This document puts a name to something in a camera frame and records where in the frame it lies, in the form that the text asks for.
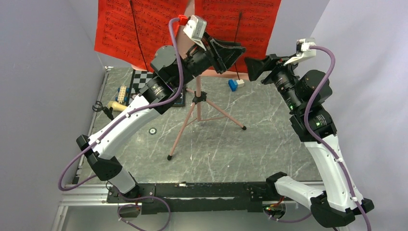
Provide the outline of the red sheet music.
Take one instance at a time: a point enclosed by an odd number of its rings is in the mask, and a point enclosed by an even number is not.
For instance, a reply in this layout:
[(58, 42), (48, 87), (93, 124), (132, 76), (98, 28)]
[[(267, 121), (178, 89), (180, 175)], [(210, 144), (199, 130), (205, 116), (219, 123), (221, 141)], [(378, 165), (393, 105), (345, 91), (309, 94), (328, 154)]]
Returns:
[(100, 0), (94, 49), (152, 71), (156, 51), (170, 45), (169, 21), (184, 14), (186, 0)]
[(194, 10), (207, 21), (210, 36), (246, 48), (229, 69), (246, 73), (245, 57), (265, 58), (280, 5), (280, 0), (196, 0)]

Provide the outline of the pink music stand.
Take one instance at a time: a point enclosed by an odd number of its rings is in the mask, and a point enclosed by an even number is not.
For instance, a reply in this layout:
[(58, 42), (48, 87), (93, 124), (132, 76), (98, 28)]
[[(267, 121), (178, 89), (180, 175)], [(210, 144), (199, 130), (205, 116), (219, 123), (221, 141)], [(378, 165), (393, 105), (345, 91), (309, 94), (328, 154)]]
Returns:
[[(170, 36), (173, 44), (171, 46), (162, 46), (155, 54), (154, 59), (151, 61), (151, 68), (153, 69), (153, 78), (140, 90), (138, 96), (135, 98), (137, 103), (141, 97), (149, 102), (148, 106), (143, 106), (143, 110), (155, 110), (159, 114), (166, 112), (176, 99), (180, 96), (181, 91), (185, 87), (184, 85), (192, 80), (195, 80), (196, 90), (193, 91), (194, 97), (192, 99), (191, 107), (186, 116), (183, 125), (178, 132), (176, 140), (172, 146), (172, 149), (167, 156), (168, 160), (171, 160), (177, 144), (181, 138), (184, 129), (193, 122), (191, 115), (193, 111), (197, 112), (196, 121), (202, 121), (201, 117), (201, 104), (207, 103), (217, 111), (219, 111), (223, 117), (228, 118), (238, 125), (242, 130), (246, 130), (246, 126), (218, 107), (212, 101), (207, 99), (206, 92), (201, 90), (201, 75), (185, 75), (185, 59), (182, 59), (177, 45), (176, 36), (173, 31), (170, 32)], [(199, 45), (204, 48), (204, 38), (211, 37), (205, 31), (201, 42), (194, 42), (193, 45)]]

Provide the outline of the gold microphone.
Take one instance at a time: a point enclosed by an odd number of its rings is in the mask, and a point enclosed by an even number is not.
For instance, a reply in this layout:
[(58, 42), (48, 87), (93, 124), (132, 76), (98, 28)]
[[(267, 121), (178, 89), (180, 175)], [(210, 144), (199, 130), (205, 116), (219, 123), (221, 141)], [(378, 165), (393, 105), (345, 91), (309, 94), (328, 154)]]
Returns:
[(116, 101), (109, 101), (106, 107), (108, 109), (111, 109), (112, 111), (118, 111), (118, 112), (123, 112), (124, 110), (127, 109), (126, 105), (122, 105)]

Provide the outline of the black microphone stand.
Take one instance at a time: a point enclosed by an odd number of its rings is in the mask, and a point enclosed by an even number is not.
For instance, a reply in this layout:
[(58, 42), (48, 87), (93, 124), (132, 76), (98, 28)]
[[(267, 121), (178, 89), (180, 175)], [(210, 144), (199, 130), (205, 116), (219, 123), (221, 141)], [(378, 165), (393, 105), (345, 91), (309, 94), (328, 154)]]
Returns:
[(94, 112), (101, 112), (103, 113), (112, 121), (114, 120), (113, 116), (113, 107), (111, 106), (104, 106), (102, 102), (96, 101), (95, 104), (92, 106), (92, 110)]

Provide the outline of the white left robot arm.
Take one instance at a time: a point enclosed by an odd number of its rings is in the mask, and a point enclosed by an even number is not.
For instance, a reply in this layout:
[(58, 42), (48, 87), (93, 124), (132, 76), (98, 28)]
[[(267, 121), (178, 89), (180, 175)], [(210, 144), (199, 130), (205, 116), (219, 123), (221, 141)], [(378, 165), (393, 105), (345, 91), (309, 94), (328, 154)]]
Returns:
[(245, 53), (240, 43), (204, 36), (204, 46), (193, 45), (186, 58), (174, 46), (160, 47), (151, 61), (153, 77), (131, 104), (99, 132), (77, 138), (77, 143), (95, 175), (108, 181), (126, 202), (139, 196), (140, 187), (119, 163), (117, 149), (145, 124), (165, 113), (188, 82), (209, 68), (222, 74)]

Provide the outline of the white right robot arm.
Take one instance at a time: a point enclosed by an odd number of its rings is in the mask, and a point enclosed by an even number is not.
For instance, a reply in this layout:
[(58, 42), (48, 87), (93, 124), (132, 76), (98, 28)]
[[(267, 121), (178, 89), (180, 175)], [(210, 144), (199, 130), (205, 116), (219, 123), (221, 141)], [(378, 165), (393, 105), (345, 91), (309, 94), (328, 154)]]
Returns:
[(372, 200), (364, 198), (347, 172), (341, 154), (337, 129), (323, 103), (332, 94), (325, 73), (309, 70), (303, 77), (294, 74), (295, 65), (289, 57), (274, 54), (264, 59), (245, 58), (250, 81), (262, 73), (268, 75), (263, 84), (275, 85), (291, 114), (290, 122), (319, 170), (324, 189), (298, 182), (286, 173), (278, 172), (266, 180), (269, 199), (289, 197), (307, 207), (315, 220), (325, 228), (345, 227), (357, 215), (374, 208)]

